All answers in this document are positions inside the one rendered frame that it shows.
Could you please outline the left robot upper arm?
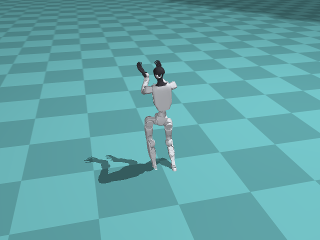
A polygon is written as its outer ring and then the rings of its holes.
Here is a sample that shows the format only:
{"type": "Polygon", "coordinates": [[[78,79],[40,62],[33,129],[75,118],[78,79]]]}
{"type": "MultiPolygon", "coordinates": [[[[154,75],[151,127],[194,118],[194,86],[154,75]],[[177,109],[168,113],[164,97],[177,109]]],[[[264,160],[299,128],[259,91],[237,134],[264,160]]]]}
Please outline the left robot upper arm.
{"type": "Polygon", "coordinates": [[[145,95],[145,94],[151,94],[153,92],[153,87],[151,86],[145,86],[142,90],[142,94],[145,95]]]}

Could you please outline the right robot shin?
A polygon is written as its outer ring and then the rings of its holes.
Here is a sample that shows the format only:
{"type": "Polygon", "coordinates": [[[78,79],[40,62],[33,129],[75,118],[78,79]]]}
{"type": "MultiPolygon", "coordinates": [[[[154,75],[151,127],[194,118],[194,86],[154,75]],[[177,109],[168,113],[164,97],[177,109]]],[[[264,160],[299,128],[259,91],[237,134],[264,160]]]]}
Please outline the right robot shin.
{"type": "Polygon", "coordinates": [[[173,140],[171,139],[171,146],[167,146],[168,149],[168,154],[171,160],[172,168],[176,168],[175,165],[175,150],[174,150],[174,145],[173,145],[173,140]]]}

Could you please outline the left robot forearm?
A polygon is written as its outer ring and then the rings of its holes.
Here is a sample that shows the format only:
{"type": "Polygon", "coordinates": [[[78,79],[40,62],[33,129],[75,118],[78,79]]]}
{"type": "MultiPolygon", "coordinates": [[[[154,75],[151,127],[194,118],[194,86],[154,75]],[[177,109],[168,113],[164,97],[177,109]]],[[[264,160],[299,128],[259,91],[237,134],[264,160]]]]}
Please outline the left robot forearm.
{"type": "Polygon", "coordinates": [[[145,86],[148,86],[148,83],[149,83],[149,81],[150,81],[150,79],[149,79],[149,74],[148,74],[148,73],[145,73],[145,74],[146,74],[146,77],[144,77],[143,84],[142,84],[142,87],[141,87],[141,92],[143,91],[143,88],[144,88],[145,86]]]}

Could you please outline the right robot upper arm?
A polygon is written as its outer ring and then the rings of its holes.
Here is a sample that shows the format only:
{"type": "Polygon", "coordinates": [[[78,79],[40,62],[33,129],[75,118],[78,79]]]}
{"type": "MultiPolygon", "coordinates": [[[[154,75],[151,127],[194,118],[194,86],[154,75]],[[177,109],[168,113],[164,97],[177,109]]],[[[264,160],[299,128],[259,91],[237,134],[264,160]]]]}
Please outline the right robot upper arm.
{"type": "Polygon", "coordinates": [[[170,84],[170,86],[171,86],[171,90],[174,90],[174,89],[177,88],[177,85],[176,85],[175,81],[172,81],[172,82],[170,82],[169,84],[170,84]]]}

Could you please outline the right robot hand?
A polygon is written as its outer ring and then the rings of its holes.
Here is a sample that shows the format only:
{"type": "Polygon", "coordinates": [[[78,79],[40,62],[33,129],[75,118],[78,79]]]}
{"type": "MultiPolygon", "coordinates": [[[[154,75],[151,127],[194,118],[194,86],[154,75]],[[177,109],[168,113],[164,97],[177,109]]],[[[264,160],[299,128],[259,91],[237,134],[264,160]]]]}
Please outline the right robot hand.
{"type": "MultiPolygon", "coordinates": [[[[162,67],[162,64],[159,60],[156,60],[155,62],[154,63],[156,64],[156,67],[162,67]]],[[[160,75],[158,75],[158,76],[160,77],[160,75]]]]}

